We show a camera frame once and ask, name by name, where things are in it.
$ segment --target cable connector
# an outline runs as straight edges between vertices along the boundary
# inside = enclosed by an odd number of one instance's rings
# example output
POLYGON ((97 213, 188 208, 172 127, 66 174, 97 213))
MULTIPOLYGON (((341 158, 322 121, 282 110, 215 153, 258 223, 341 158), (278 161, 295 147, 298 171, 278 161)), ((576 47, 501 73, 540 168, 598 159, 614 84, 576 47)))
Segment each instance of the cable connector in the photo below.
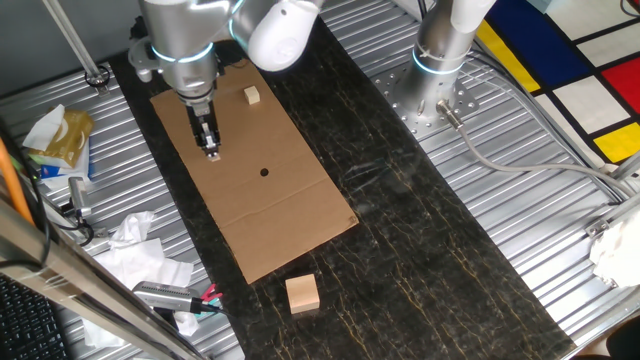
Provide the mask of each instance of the cable connector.
POLYGON ((438 101, 438 103, 436 104, 436 110, 440 115, 444 115, 447 118, 451 126, 456 131, 458 131, 458 129, 464 126, 464 124, 462 123, 462 119, 460 119, 460 117, 455 112, 453 112, 453 109, 451 109, 451 106, 449 106, 448 101, 446 100, 438 101))

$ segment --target red square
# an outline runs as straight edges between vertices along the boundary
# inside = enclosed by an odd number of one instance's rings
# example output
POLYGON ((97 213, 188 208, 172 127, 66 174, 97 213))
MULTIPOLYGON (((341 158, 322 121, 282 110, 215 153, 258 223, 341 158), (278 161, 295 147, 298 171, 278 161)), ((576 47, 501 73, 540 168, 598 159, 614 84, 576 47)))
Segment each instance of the red square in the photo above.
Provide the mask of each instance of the red square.
POLYGON ((602 72, 622 97, 640 113, 640 58, 602 72))

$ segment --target mondrian-style mat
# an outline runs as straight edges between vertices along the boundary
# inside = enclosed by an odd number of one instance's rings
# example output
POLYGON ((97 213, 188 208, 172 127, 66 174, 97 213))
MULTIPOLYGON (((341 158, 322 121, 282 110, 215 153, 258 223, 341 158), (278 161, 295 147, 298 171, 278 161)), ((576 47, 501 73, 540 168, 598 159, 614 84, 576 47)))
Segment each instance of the mondrian-style mat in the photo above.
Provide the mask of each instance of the mondrian-style mat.
POLYGON ((596 165, 640 151, 640 18, 619 0, 498 0, 478 36, 596 165))

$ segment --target metal rod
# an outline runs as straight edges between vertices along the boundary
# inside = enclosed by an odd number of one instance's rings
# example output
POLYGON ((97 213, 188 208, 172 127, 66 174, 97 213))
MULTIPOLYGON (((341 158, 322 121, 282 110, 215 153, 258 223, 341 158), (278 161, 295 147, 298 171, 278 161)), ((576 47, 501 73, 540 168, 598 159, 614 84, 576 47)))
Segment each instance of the metal rod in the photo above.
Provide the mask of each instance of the metal rod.
MULTIPOLYGON (((64 234, 51 242, 44 270, 2 272, 158 359, 205 359, 166 321, 64 234)), ((44 235, 0 201, 0 260, 38 261, 44 235)))
POLYGON ((47 10, 49 10, 53 20, 58 24, 60 31, 62 31, 62 34, 67 39, 67 42, 71 46, 71 49, 73 49, 76 57, 78 57, 78 60, 80 60, 84 70, 89 74, 89 77, 92 79, 103 80, 98 66, 96 66, 96 63, 91 59, 91 55, 89 55, 87 48, 84 47, 82 40, 71 24, 71 21, 69 21, 67 14, 62 9, 62 6, 60 6, 58 0, 42 0, 42 2, 47 7, 47 10))
POLYGON ((640 151, 625 160, 614 172, 611 177, 618 180, 624 180, 640 170, 640 151))

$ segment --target metal plate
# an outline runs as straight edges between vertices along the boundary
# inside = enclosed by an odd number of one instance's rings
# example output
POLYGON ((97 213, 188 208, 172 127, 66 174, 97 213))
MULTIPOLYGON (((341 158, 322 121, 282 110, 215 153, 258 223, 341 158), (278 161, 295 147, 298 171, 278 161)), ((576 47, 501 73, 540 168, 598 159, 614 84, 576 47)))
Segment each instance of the metal plate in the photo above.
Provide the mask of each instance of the metal plate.
MULTIPOLYGON (((398 16, 394 6, 377 14, 387 16, 387 22, 372 24, 366 14, 341 12, 355 6, 352 0, 327 3, 329 28, 333 31, 334 21, 349 17, 349 31, 341 30, 340 43, 374 83, 381 80, 378 88, 386 87, 383 79, 409 64, 419 22, 406 13, 398 16)), ((375 6, 383 4, 375 1, 375 6)), ((478 149, 502 164, 577 163, 577 147, 559 142, 548 124, 543 126, 545 119, 532 117, 514 100, 510 85, 480 66, 465 65, 459 78, 479 104, 478 112, 464 119, 478 149)), ((593 275, 592 239, 585 228, 611 210, 611 198, 590 178, 566 171, 495 172, 480 166, 448 125, 432 124, 423 134, 415 135, 429 159, 579 347, 640 309, 640 289, 611 288, 593 275)))
MULTIPOLYGON (((22 143, 29 129, 51 106, 63 104, 87 111, 95 121, 90 138, 94 173, 92 184, 87 186, 93 213, 87 221, 94 228, 106 228, 110 236, 128 214, 153 211, 155 218, 148 238, 161 239, 167 258, 192 263, 189 286, 204 292, 210 285, 209 277, 115 77, 109 82, 109 90, 108 95, 99 97, 84 82, 84 72, 77 73, 0 100, 0 117, 18 143, 22 143)), ((41 190, 58 205, 69 200, 66 187, 41 190)), ((109 249, 107 240, 96 238, 85 249, 91 255, 104 252, 109 249)), ((88 347, 84 344, 80 317, 61 309, 60 318, 75 359, 149 358, 131 345, 88 347)), ((203 316, 199 323, 200 329, 188 338, 199 351, 216 359, 244 359, 226 316, 203 316)))
MULTIPOLYGON (((384 95, 385 99, 387 99, 391 107, 396 110, 396 113, 400 116, 400 119, 405 123, 407 128, 409 128, 413 136, 415 136, 416 139, 422 139, 434 131, 450 125, 444 116, 437 116, 435 118, 427 117, 425 114, 419 116, 417 111, 407 111, 398 105, 394 91, 395 85, 406 72, 407 66, 411 66, 411 64, 396 66, 372 77, 371 80, 376 88, 384 95)), ((478 110, 478 102, 471 96, 460 80, 456 81, 455 89, 452 108, 453 111, 464 120, 478 110)))

